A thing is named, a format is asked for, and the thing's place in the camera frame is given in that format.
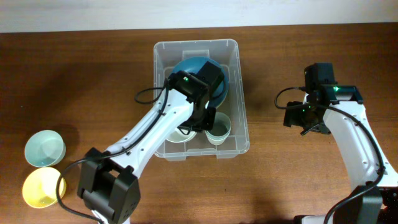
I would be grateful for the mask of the yellow small bowl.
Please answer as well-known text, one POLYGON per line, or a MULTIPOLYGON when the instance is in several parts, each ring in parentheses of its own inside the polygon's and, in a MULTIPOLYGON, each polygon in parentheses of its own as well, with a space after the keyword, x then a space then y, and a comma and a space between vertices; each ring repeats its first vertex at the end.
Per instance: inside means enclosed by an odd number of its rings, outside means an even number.
POLYGON ((32 208, 46 208, 58 202, 56 186, 60 172, 52 167, 33 171, 24 181, 22 196, 32 208))

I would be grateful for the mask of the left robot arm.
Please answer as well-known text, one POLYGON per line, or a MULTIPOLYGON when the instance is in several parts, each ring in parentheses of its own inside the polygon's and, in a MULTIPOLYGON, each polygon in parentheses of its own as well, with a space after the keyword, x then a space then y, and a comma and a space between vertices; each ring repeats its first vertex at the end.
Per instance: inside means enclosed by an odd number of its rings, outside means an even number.
POLYGON ((158 147, 176 130, 213 128, 213 94, 224 83, 223 69, 206 61, 197 71, 171 73, 152 109, 122 139, 84 156, 78 196, 98 223, 126 223, 141 199, 139 178, 158 147))

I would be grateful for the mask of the clear plastic storage container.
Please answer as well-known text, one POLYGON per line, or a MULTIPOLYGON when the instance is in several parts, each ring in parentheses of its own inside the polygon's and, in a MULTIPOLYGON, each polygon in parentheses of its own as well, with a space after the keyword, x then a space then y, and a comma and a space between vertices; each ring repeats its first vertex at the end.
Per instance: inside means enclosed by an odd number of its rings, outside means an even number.
POLYGON ((250 147, 246 107, 244 102, 238 43, 233 39, 188 40, 158 42, 154 45, 154 86, 162 86, 164 78, 172 73, 182 60, 206 57, 218 62, 229 78, 228 96, 217 109, 231 120, 231 132, 225 142, 215 146, 205 133, 182 143, 164 141, 155 152, 168 161, 184 161, 191 156, 216 156, 218 159, 234 158, 250 147))

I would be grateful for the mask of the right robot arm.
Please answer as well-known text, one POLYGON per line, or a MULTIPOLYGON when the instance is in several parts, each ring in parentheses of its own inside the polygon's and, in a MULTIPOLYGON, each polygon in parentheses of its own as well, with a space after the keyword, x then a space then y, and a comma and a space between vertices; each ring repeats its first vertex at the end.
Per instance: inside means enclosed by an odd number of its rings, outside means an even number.
POLYGON ((294 223, 397 223, 397 172, 384 155, 354 85, 340 85, 330 63, 304 70, 303 101, 283 107, 284 126, 331 134, 345 164, 351 193, 325 215, 297 215, 294 223))

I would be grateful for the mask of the blue large bowl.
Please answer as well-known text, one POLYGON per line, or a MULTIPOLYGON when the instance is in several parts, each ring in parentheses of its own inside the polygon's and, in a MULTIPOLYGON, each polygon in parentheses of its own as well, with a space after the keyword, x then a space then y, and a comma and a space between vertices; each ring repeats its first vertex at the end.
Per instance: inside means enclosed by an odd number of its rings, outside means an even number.
POLYGON ((216 65, 218 68, 221 69, 221 71, 224 74, 223 83, 218 86, 218 88, 216 89, 216 91, 213 94, 213 97, 215 97, 215 99, 212 99, 209 102, 209 106, 214 107, 213 102, 218 97, 220 97, 226 90, 229 90, 228 74, 226 73, 224 68, 218 62, 216 62, 213 59, 206 58, 206 57, 192 57, 192 58, 188 58, 188 59, 185 59, 185 60, 182 60, 181 62, 179 62, 172 70, 172 73, 177 73, 180 70, 184 70, 188 73, 197 74, 198 71, 202 68, 202 66, 204 66, 204 64, 206 64, 207 62, 210 62, 210 63, 216 65))

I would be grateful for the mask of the white small bowl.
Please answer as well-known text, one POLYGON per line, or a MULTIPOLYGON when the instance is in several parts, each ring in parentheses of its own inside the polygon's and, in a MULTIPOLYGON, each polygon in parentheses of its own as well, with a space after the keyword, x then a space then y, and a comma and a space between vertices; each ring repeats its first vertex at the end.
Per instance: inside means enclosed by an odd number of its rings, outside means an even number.
POLYGON ((184 134, 178 128, 175 128, 174 132, 172 132, 166 140, 172 143, 182 143, 187 142, 193 139, 196 136, 196 132, 191 131, 189 134, 184 134))

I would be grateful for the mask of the grey plastic cup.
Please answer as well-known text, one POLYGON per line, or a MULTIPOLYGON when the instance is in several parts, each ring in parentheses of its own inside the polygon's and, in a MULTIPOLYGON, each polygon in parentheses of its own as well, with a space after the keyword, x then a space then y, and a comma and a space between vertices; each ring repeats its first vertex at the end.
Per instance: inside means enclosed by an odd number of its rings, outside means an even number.
POLYGON ((216 112, 213 127, 210 131, 205 131, 207 139, 213 145, 223 144, 231 132, 230 118, 221 112, 216 112))

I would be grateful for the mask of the mint green small bowl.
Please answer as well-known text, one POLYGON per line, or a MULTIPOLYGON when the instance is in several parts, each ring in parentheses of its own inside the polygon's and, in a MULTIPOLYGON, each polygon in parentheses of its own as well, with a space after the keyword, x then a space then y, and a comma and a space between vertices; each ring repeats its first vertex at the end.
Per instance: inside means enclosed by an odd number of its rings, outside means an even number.
POLYGON ((66 154, 66 145, 59 133, 43 130, 29 138, 24 148, 26 161, 34 167, 58 164, 66 154))

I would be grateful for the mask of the cream large bowl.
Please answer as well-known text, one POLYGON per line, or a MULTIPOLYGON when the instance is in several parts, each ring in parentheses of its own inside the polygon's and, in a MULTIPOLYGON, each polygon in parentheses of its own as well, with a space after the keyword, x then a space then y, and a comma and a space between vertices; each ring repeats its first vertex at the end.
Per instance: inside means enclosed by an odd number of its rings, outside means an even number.
POLYGON ((218 97, 214 102, 214 107, 219 108, 225 101, 226 97, 228 96, 228 90, 226 90, 220 97, 218 97))

